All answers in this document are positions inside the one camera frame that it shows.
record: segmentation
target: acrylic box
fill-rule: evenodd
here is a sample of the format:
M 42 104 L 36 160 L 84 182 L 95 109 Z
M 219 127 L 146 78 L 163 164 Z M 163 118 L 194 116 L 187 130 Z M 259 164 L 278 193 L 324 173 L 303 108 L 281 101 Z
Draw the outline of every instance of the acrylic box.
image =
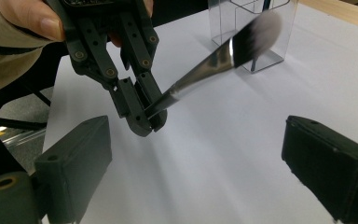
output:
M 212 41 L 221 45 L 263 11 L 264 0 L 209 0 Z M 284 60 L 289 45 L 297 0 L 271 0 L 268 10 L 278 13 L 282 30 L 276 43 L 257 60 L 243 67 L 254 73 Z

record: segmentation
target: human hand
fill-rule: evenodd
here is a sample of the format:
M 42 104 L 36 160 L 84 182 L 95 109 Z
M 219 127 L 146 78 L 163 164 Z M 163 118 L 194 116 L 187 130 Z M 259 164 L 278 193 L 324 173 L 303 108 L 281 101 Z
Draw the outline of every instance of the human hand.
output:
M 152 16 L 153 0 L 144 0 L 147 13 Z M 53 40 L 65 39 L 62 21 L 43 0 L 0 0 L 0 12 L 14 25 L 29 29 L 38 35 Z M 119 37 L 110 35 L 112 42 L 120 46 Z

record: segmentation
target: table surface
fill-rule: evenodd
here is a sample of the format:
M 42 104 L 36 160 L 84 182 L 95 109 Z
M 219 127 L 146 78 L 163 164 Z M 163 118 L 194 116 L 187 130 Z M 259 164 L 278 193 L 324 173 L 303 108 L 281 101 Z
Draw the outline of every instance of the table surface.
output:
M 153 74 L 162 90 L 209 55 L 208 12 L 157 28 Z M 118 49 L 108 46 L 120 77 Z M 113 161 L 83 223 L 332 223 L 281 159 L 289 115 L 315 119 L 358 143 L 358 26 L 299 5 L 283 63 L 242 68 L 169 109 L 143 138 L 107 91 L 59 68 L 44 149 L 86 119 L 108 115 Z
M 358 6 L 356 5 L 339 0 L 299 0 L 299 3 L 358 25 Z

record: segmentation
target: mounting hole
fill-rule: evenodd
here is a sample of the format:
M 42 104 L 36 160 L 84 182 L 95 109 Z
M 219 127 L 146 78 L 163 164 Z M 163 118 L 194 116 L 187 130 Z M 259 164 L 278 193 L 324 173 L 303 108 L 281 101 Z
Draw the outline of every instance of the mounting hole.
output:
M 48 161 L 56 161 L 58 159 L 58 156 L 49 156 Z
M 0 190 L 11 188 L 17 182 L 16 177 L 9 176 L 3 179 L 0 179 Z

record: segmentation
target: bolt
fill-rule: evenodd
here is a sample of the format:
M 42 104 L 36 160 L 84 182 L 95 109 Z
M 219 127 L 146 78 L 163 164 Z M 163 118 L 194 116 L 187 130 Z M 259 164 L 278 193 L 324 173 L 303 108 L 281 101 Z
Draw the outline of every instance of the bolt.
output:
M 84 53 L 82 51 L 78 51 L 75 53 L 75 56 L 78 58 L 78 59 L 81 59 L 81 58 L 84 58 Z

